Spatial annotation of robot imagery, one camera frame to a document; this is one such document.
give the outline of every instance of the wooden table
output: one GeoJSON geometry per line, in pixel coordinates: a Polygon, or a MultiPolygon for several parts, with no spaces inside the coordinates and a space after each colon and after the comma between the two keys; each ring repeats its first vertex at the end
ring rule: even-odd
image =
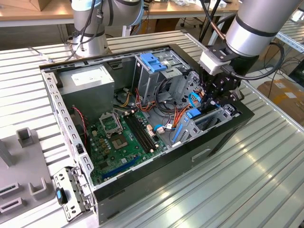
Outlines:
{"type": "MultiPolygon", "coordinates": [[[[218,8],[216,16],[227,16],[239,8],[238,0],[226,8],[218,8]]],[[[178,6],[174,2],[151,3],[149,19],[204,17],[203,9],[196,5],[178,6]]],[[[73,10],[69,0],[52,0],[42,12],[2,5],[0,27],[68,24],[73,22],[73,10]]]]}

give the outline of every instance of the motherboard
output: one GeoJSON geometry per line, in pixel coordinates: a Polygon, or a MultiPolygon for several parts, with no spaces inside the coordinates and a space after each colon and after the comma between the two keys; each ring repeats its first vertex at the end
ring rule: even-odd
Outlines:
{"type": "Polygon", "coordinates": [[[149,128],[141,111],[129,115],[105,114],[87,127],[94,165],[94,185],[165,151],[163,141],[149,128]]]}

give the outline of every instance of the aluminum profile table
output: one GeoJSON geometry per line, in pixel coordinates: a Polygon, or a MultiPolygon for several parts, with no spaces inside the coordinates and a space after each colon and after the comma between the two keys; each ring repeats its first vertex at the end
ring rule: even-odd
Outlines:
{"type": "MultiPolygon", "coordinates": [[[[114,52],[177,43],[195,60],[204,47],[181,31],[108,39],[114,52]]],[[[63,44],[38,47],[55,61],[63,44]]],[[[72,165],[39,73],[46,61],[27,48],[0,52],[0,137],[36,129],[51,176],[72,165]]],[[[298,227],[304,218],[304,129],[250,84],[241,91],[255,116],[214,156],[106,222],[103,227],[298,227]]],[[[88,212],[68,224],[53,199],[0,227],[97,227],[88,212]]]]}
{"type": "Polygon", "coordinates": [[[288,20],[276,35],[293,49],[304,52],[304,25],[288,20]]]}

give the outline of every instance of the yellow wire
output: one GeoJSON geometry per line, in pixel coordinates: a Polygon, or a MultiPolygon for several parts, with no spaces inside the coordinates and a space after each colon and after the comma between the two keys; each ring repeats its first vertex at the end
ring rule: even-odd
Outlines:
{"type": "Polygon", "coordinates": [[[126,107],[129,103],[129,97],[130,97],[130,93],[128,93],[128,96],[127,96],[127,100],[125,101],[125,103],[123,105],[121,105],[121,107],[126,107]]]}

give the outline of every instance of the green circuit board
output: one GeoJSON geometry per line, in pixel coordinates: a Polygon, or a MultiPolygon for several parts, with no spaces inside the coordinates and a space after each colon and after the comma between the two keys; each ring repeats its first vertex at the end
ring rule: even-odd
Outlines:
{"type": "MultiPolygon", "coordinates": [[[[136,112],[134,117],[138,120],[142,129],[148,133],[146,125],[149,123],[142,112],[136,112]]],[[[155,140],[149,136],[158,147],[153,152],[145,151],[136,139],[136,134],[131,131],[125,122],[125,117],[118,116],[118,121],[123,131],[121,134],[112,134],[111,138],[106,137],[100,122],[87,127],[91,147],[90,158],[94,165],[94,170],[91,172],[94,185],[100,184],[167,149],[161,139],[155,140]]],[[[107,131],[117,126],[110,118],[104,119],[103,124],[107,131]]]]}

